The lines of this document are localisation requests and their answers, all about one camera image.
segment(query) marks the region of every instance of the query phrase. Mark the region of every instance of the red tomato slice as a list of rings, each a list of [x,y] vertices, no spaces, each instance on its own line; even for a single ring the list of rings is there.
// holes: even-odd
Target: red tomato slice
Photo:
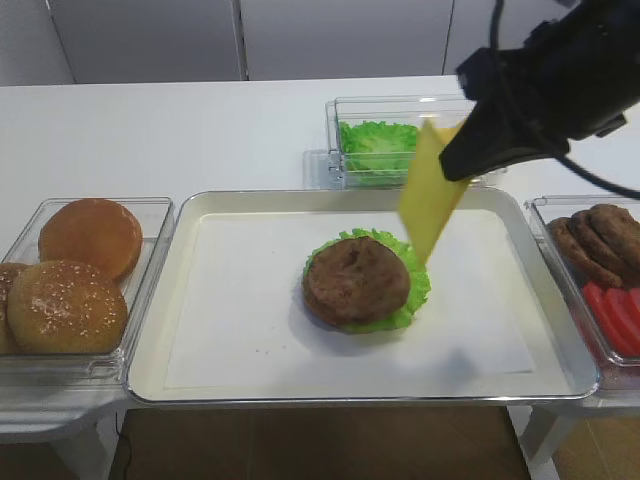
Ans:
[[[632,288],[629,290],[625,306],[633,316],[636,325],[640,326],[640,288]]]
[[[640,349],[636,349],[614,325],[605,308],[604,291],[595,283],[589,283],[582,289],[582,293],[613,348],[625,356],[636,356],[640,353]]]
[[[627,310],[629,294],[619,288],[610,288],[604,294],[604,308],[616,329],[625,337],[627,343],[640,351],[640,326]]]

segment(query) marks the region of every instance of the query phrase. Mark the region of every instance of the black cable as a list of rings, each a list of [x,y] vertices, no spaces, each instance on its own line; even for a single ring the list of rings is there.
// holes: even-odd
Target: black cable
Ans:
[[[504,99],[506,100],[506,106],[511,111],[511,114],[516,118],[518,122],[520,122],[524,126],[527,132],[536,140],[536,142],[538,142],[543,150],[545,150],[551,157],[555,158],[558,162],[560,162],[560,164],[564,165],[567,169],[578,175],[580,178],[595,185],[596,187],[600,187],[603,190],[607,190],[616,195],[632,198],[634,200],[640,200],[640,191],[623,187],[622,185],[618,185],[617,183],[605,180],[604,178],[599,177],[586,168],[578,165],[564,153],[558,152],[554,145],[549,143],[547,139],[544,138],[540,134],[540,132],[538,132],[538,130],[531,126],[527,118],[518,107],[518,102],[513,96],[513,91],[511,90],[509,82],[507,81],[507,77],[504,74],[502,60],[500,59],[500,54],[498,52],[498,37],[500,34],[500,21],[502,19],[503,10],[504,0],[496,0],[495,6],[493,8],[493,13],[491,15],[491,26],[489,29],[489,50],[491,51],[493,61],[498,71],[500,89],[502,91]]]
[[[449,57],[449,44],[451,41],[451,30],[453,29],[453,16],[456,11],[456,0],[451,2],[451,13],[449,15],[449,28],[447,28],[447,38],[444,45],[444,57],[442,58],[442,69],[440,75],[446,75],[445,68],[447,66],[447,58]]]
[[[131,444],[131,439],[122,433],[118,428],[118,412],[116,412],[116,433],[118,434],[118,439],[124,440],[127,445],[127,451],[129,455],[127,456],[127,463],[124,466],[124,471],[122,472],[122,480],[127,480],[129,477],[129,467],[131,466],[131,462],[133,461],[133,445]]]

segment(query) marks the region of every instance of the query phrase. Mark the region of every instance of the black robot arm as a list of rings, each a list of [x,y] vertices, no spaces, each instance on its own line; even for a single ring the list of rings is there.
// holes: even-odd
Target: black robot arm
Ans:
[[[566,158],[568,139],[607,135],[640,101],[640,0],[583,0],[522,48],[481,48],[456,73],[476,106],[440,155],[447,179]]]

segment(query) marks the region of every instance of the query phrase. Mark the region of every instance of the yellow cheese slice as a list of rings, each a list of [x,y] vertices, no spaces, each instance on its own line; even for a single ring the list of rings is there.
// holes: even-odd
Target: yellow cheese slice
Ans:
[[[471,179],[450,182],[440,166],[440,152],[460,127],[436,129],[429,120],[424,122],[400,198],[398,213],[418,259],[424,263],[471,182]]]

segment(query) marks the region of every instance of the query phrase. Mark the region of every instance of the white tray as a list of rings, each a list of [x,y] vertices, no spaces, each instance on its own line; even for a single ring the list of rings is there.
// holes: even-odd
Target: white tray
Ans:
[[[470,189],[402,332],[347,335],[301,301],[314,248],[343,230],[406,238],[398,191],[211,192],[184,206],[130,366],[149,403],[579,398],[598,372],[518,206]]]

